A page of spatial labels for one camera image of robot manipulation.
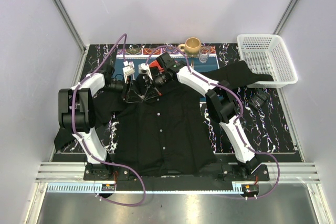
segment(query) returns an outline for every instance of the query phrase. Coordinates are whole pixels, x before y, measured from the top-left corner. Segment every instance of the clear glass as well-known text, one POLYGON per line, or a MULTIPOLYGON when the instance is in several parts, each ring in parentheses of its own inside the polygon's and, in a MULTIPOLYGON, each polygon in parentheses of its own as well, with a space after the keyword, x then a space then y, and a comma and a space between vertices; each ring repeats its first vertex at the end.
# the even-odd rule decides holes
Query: clear glass
POLYGON ((200 63, 206 63, 206 61, 209 58, 209 54, 211 52, 210 47, 201 47, 199 50, 198 58, 200 60, 200 63))

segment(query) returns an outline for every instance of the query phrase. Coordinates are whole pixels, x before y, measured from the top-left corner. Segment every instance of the white plastic basket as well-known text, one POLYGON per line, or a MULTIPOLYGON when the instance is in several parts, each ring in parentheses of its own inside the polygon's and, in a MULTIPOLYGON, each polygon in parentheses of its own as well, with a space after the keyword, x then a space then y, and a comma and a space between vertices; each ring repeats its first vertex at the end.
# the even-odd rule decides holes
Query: white plastic basket
POLYGON ((258 81, 249 88, 281 88, 298 81, 283 39, 272 34, 241 34, 237 37, 240 58, 253 73, 270 74, 274 81, 258 81))

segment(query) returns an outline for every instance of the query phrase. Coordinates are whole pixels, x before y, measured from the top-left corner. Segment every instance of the black shirt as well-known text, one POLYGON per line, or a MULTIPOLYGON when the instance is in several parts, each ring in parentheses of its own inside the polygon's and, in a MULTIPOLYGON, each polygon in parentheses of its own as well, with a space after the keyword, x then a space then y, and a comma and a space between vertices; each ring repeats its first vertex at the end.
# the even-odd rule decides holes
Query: black shirt
MULTIPOLYGON (((269 76, 252 74, 245 62, 203 73, 217 81, 229 80, 238 88, 269 76)), ((137 82, 141 89, 141 75, 137 82)), ((203 126, 200 94, 177 81, 160 88, 162 96, 141 103, 124 103, 120 95, 104 92, 94 99, 96 116, 107 123, 118 112, 119 141, 114 161, 141 175, 161 176, 168 171, 193 174, 215 161, 203 126)))

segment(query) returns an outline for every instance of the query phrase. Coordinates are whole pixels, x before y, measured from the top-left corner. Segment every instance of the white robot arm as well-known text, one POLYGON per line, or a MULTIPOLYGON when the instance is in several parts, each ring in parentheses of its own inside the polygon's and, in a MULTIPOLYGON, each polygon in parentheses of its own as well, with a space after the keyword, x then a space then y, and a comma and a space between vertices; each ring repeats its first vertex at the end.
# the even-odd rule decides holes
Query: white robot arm
MULTIPOLYGON (((72 118, 71 118, 71 101, 73 99, 73 86, 70 89, 61 89, 58 93, 58 110, 59 110, 59 124, 61 127, 72 131, 72 118)), ((106 160, 107 151, 99 141, 95 130, 95 115, 93 108, 92 97, 105 86, 104 75, 95 73, 89 78, 77 91, 76 107, 75 107, 75 122, 76 130, 82 137, 77 134, 72 134, 74 138, 81 144, 84 151, 83 141, 90 152, 100 160, 106 160)), ((88 153, 88 162, 91 164, 99 164, 88 153)))
MULTIPOLYGON (((206 97, 206 94, 209 90, 213 90, 214 86, 210 85, 209 83, 218 83, 218 81, 211 80, 200 73, 196 72, 194 69, 191 69, 191 72, 188 70, 186 66, 181 68, 176 73, 177 79, 180 83, 185 84, 194 90, 196 90, 198 93, 200 93, 203 97, 206 97), (193 73, 196 73, 198 76, 201 76, 202 79, 206 80, 203 81, 193 73)), ((219 122, 219 125, 223 128, 226 135, 228 136, 234 150, 235 155, 238 161, 242 163, 246 163, 250 161, 252 158, 254 158, 255 154, 250 151, 248 148, 252 148, 252 146, 249 144, 249 141, 247 140, 247 137, 244 133, 242 125, 240 124, 240 121, 237 120, 236 124, 234 124, 235 119, 237 118, 237 115, 234 115, 231 119, 229 119, 228 123, 225 122, 219 122), (244 137, 245 143, 247 143, 247 146, 244 146, 242 140, 240 139, 236 126, 239 127, 239 131, 242 132, 242 135, 244 137)))
POLYGON ((211 80, 194 69, 189 69, 183 63, 175 62, 168 53, 162 54, 156 60, 164 72, 157 80, 154 80, 154 83, 164 85, 170 79, 177 80, 204 96, 210 117, 224 129, 238 162, 244 166, 248 174, 252 174, 260 166, 260 161, 252 151, 253 148, 240 121, 236 120, 238 118, 236 100, 225 90, 214 86, 214 84, 220 84, 229 88, 229 83, 211 80))

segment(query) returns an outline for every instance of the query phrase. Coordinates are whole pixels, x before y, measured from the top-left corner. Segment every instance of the yellow mug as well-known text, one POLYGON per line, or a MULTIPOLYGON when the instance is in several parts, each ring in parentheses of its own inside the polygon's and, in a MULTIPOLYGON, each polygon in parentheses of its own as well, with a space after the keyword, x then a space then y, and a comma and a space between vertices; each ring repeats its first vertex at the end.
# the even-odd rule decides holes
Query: yellow mug
POLYGON ((197 57, 198 51, 201 48, 201 41, 197 38, 189 38, 184 44, 180 44, 178 48, 182 52, 186 52, 188 56, 197 57))

